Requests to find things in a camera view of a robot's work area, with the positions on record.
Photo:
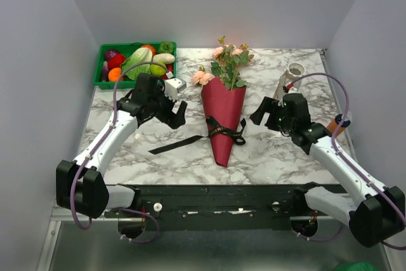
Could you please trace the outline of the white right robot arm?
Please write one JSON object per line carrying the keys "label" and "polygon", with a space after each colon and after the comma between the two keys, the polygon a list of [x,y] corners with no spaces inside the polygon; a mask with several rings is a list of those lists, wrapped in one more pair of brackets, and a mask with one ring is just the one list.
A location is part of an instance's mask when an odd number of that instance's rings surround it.
{"label": "white right robot arm", "polygon": [[291,138],[293,144],[319,162],[347,192],[343,197],[317,183],[307,183],[294,191],[292,209],[296,215],[311,210],[327,214],[346,225],[353,237],[370,248],[405,229],[405,194],[398,187],[388,188],[375,180],[339,145],[331,133],[311,120],[306,98],[288,93],[281,101],[265,97],[250,116],[265,126]]}

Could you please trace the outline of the black ribbon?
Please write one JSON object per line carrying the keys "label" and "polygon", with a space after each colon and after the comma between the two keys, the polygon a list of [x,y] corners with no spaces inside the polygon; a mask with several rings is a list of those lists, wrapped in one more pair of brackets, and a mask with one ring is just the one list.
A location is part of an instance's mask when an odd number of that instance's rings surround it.
{"label": "black ribbon", "polygon": [[232,139],[233,143],[241,146],[241,145],[245,145],[246,144],[246,140],[244,139],[244,137],[242,136],[245,127],[246,127],[246,120],[242,119],[239,123],[241,125],[241,130],[239,131],[234,131],[230,128],[226,128],[225,126],[222,126],[213,116],[209,116],[206,119],[206,123],[210,126],[213,127],[211,130],[208,131],[207,136],[202,136],[202,135],[195,135],[195,136],[191,136],[190,138],[187,138],[185,140],[181,140],[169,145],[165,145],[156,149],[152,149],[149,150],[148,152],[153,154],[153,155],[157,155],[157,154],[161,154],[163,152],[167,152],[170,150],[174,150],[186,145],[190,145],[195,143],[198,140],[201,140],[203,138],[212,138],[216,135],[225,135],[229,138]]}

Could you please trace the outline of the dark red wrapping paper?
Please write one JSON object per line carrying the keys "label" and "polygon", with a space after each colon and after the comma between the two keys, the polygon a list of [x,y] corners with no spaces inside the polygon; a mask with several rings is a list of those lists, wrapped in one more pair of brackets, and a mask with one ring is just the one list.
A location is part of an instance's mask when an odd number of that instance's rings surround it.
{"label": "dark red wrapping paper", "polygon": [[[203,86],[201,91],[205,118],[213,117],[220,126],[236,131],[242,114],[246,86],[228,90],[219,77]],[[210,136],[215,163],[227,167],[234,141],[231,136]]]}

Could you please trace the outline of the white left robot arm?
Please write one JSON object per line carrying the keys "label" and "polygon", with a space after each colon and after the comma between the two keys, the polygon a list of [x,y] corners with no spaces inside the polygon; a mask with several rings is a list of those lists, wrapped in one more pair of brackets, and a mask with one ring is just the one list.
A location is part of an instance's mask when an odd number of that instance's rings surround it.
{"label": "white left robot arm", "polygon": [[136,189],[107,185],[105,172],[124,142],[143,123],[156,118],[171,129],[185,124],[187,103],[181,102],[176,112],[173,107],[186,86],[179,78],[162,80],[140,74],[132,90],[114,98],[110,118],[88,147],[73,161],[62,160],[56,167],[56,203],[90,218],[116,208],[127,217],[136,216],[141,208]]}

